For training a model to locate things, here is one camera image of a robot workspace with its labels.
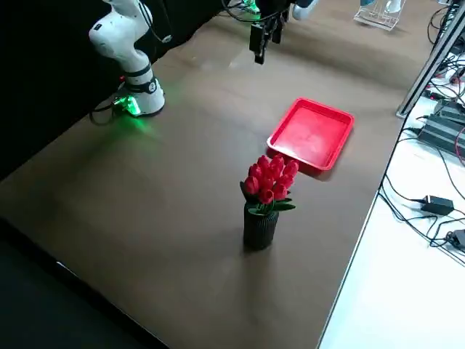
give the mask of white desk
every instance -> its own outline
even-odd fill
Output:
[[[415,119],[430,114],[435,104],[422,97],[406,126],[418,126],[420,121]],[[406,137],[411,136],[403,132],[401,139]],[[455,184],[465,193],[465,168],[457,158],[443,154]],[[441,196],[465,212],[465,200],[450,184],[437,152],[416,140],[397,145],[387,174],[397,191],[408,198]],[[408,208],[414,204],[390,190],[385,179],[384,187],[405,218],[420,215]],[[458,212],[450,216],[463,217]],[[426,232],[432,220],[412,223]],[[463,227],[460,222],[451,223],[438,237]],[[407,224],[394,218],[381,198],[375,198],[319,348],[463,349],[464,292],[465,267],[429,247]],[[456,295],[461,297],[459,302],[453,301]]]

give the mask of red tray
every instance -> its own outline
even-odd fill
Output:
[[[274,151],[327,171],[334,166],[353,125],[354,117],[344,111],[298,98],[267,143]]]

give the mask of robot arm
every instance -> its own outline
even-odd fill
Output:
[[[103,1],[111,5],[111,12],[94,24],[90,41],[102,56],[113,58],[121,66],[125,97],[120,101],[129,101],[125,109],[133,116],[154,115],[164,106],[163,90],[148,56],[134,48],[134,43],[151,28],[152,14],[140,0]]]
[[[261,18],[252,24],[250,32],[249,49],[255,54],[255,63],[264,63],[264,54],[271,41],[281,43],[281,34],[284,24],[289,18],[291,3],[295,3],[292,16],[296,20],[308,18],[319,0],[256,0],[260,9]]]

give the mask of red tulip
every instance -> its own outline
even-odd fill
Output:
[[[260,180],[262,180],[262,177],[263,177],[263,171],[262,171],[262,169],[260,168],[259,165],[253,164],[248,169],[248,175],[252,176],[252,177],[255,177],[256,179],[258,179],[260,181]]]
[[[270,190],[261,190],[259,194],[259,200],[262,204],[268,205],[271,204],[275,198],[275,194]]]
[[[259,157],[257,164],[262,168],[263,172],[265,172],[268,169],[268,167],[270,167],[270,162],[268,161],[268,158],[265,155]]]
[[[282,184],[286,188],[290,188],[294,184],[294,179],[289,174],[284,174],[276,180],[276,184]]]
[[[281,176],[281,169],[278,165],[271,164],[267,170],[267,175],[274,180],[277,180]]]
[[[276,155],[273,160],[271,161],[270,165],[276,165],[279,167],[281,171],[283,171],[284,168],[284,158],[282,155],[278,154]]]
[[[251,195],[257,194],[259,192],[259,188],[260,188],[259,180],[256,179],[255,177],[248,176],[246,180],[244,180],[244,185],[245,185],[246,192]]]
[[[268,175],[265,174],[260,182],[260,189],[267,190],[273,188],[275,181]]]
[[[299,171],[299,164],[296,161],[289,162],[286,167],[284,167],[283,175],[291,175],[293,178],[297,175]]]
[[[288,189],[283,184],[275,184],[273,187],[275,200],[283,200],[288,195]]]

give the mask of flower pot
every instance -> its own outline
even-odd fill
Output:
[[[248,211],[250,207],[253,206],[248,204],[244,206],[244,246],[252,251],[266,249],[275,236],[279,212],[273,211],[267,216],[257,216]]]

